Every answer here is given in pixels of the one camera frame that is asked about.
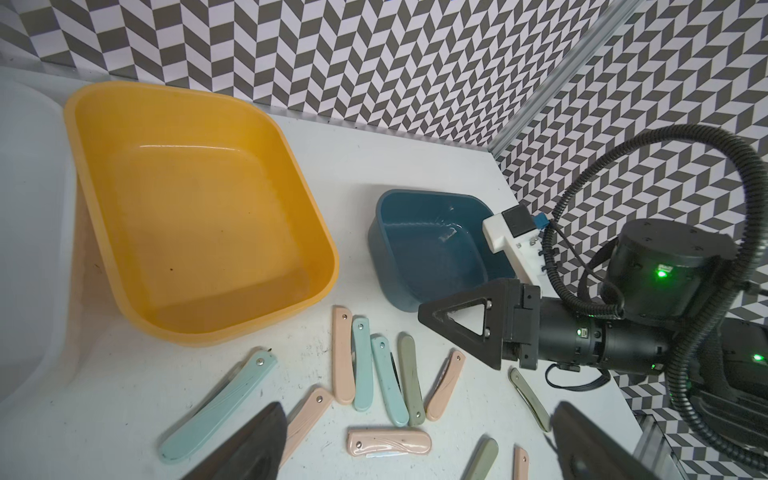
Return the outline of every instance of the table surface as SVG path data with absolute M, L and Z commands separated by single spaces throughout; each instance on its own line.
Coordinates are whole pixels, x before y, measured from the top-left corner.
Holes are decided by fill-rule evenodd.
M 84 84 L 8 68 L 0 74 L 43 91 L 60 103 Z M 273 401 L 291 412 L 314 385 L 331 387 L 331 310 L 350 308 L 370 318 L 371 333 L 394 342 L 415 339 L 419 381 L 426 394 L 453 345 L 421 325 L 415 313 L 390 305 L 376 279 L 366 233 L 381 194 L 414 188 L 473 195 L 495 213 L 516 204 L 493 157 L 485 152 L 356 131 L 312 121 L 274 117 L 290 143 L 339 251 L 339 279 L 315 306 L 281 323 L 219 346 L 188 348 L 135 329 L 119 312 L 104 275 L 90 224 L 85 241 L 79 370 L 68 386 L 39 392 L 0 419 L 3 478 L 179 478 L 248 419 Z M 164 465 L 157 440 L 195 406 L 255 346 L 272 348 L 278 366 L 206 445 L 178 465 Z M 334 403 L 317 422 L 280 478 L 461 478 L 483 435 L 499 454 L 489 479 L 511 478 L 515 445 L 531 457 L 530 478 L 561 478 L 557 457 L 520 395 L 501 372 L 468 356 L 444 416 L 422 428 L 432 437 L 427 456 L 353 458 L 346 453 L 350 427 L 392 427 L 379 386 L 368 412 Z M 621 391 L 608 385 L 585 393 L 548 387 L 538 370 L 522 375 L 546 409 L 562 400 L 630 452 L 640 427 Z M 555 381 L 578 384 L 597 376 L 555 370 Z

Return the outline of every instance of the knife handle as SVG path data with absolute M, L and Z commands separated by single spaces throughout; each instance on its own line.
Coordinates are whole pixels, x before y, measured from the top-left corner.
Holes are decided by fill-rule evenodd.
M 531 410 L 538 426 L 541 427 L 544 432 L 550 432 L 552 427 L 550 424 L 549 413 L 547 413 L 547 409 L 541 404 L 531 387 L 528 386 L 528 382 L 525 381 L 523 375 L 517 369 L 510 369 L 509 381 L 512 382 L 512 385 L 515 386 L 515 389 L 520 396 L 523 397 L 523 400 L 525 400 L 525 403 Z
M 317 387 L 307 397 L 301 410 L 288 424 L 288 435 L 286 437 L 286 448 L 283 450 L 283 459 L 280 460 L 280 466 L 293 455 L 293 452 L 304 440 L 306 434 L 315 426 L 323 413 L 333 403 L 333 395 L 323 387 Z
M 445 413 L 445 408 L 448 406 L 448 401 L 451 399 L 451 394 L 456 387 L 458 376 L 461 374 L 466 360 L 467 357 L 463 353 L 458 350 L 451 351 L 445 373 L 443 373 L 440 384 L 437 385 L 437 389 L 435 389 L 435 393 L 427 405 L 427 418 L 433 422 L 439 420 Z
M 404 427 L 408 424 L 408 409 L 397 385 L 395 370 L 392 366 L 392 352 L 389 350 L 389 341 L 385 336 L 371 337 L 371 352 L 389 419 L 398 427 Z
M 464 480 L 485 480 L 498 455 L 498 443 L 494 439 L 482 440 L 477 455 L 467 468 Z
M 276 364 L 277 359 L 272 353 L 255 352 L 218 395 L 165 439 L 160 445 L 161 460 L 175 463 L 195 453 Z
M 349 405 L 355 399 L 352 312 L 343 306 L 333 307 L 333 395 L 342 405 Z
M 408 425 L 418 426 L 424 423 L 424 400 L 419 386 L 419 373 L 416 370 L 416 342 L 410 335 L 401 335 L 397 341 L 400 358 L 400 376 L 402 377 L 402 397 L 408 409 Z
M 355 402 L 358 412 L 367 412 L 373 404 L 373 360 L 368 319 L 359 316 L 352 324 L 355 344 Z
M 528 480 L 528 466 L 531 458 L 528 452 L 515 445 L 515 467 L 512 480 Z
M 346 451 L 353 457 L 380 452 L 426 455 L 431 450 L 432 438 L 421 430 L 349 430 L 346 437 Z

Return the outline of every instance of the chevron patterned wall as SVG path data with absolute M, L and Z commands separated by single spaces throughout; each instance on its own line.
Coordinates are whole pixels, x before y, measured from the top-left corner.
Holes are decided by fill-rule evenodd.
M 647 0 L 518 135 L 499 166 L 522 203 L 549 213 L 580 171 L 646 128 L 712 124 L 736 132 L 764 156 L 767 62 L 768 3 Z M 561 225 L 591 257 L 634 218 L 674 219 L 738 239 L 743 212 L 731 164 L 702 145 L 673 142 L 644 148 L 605 170 L 577 195 Z M 575 290 L 580 271 L 570 253 L 561 273 Z M 753 279 L 768 286 L 768 265 Z M 597 295 L 594 284 L 591 293 Z M 731 313 L 764 323 L 768 299 L 744 297 Z M 617 381 L 633 410 L 656 417 L 691 478 L 766 477 L 691 435 L 668 408 L 663 376 L 637 386 L 626 376 Z
M 483 145 L 607 0 L 3 0 L 0 51 Z

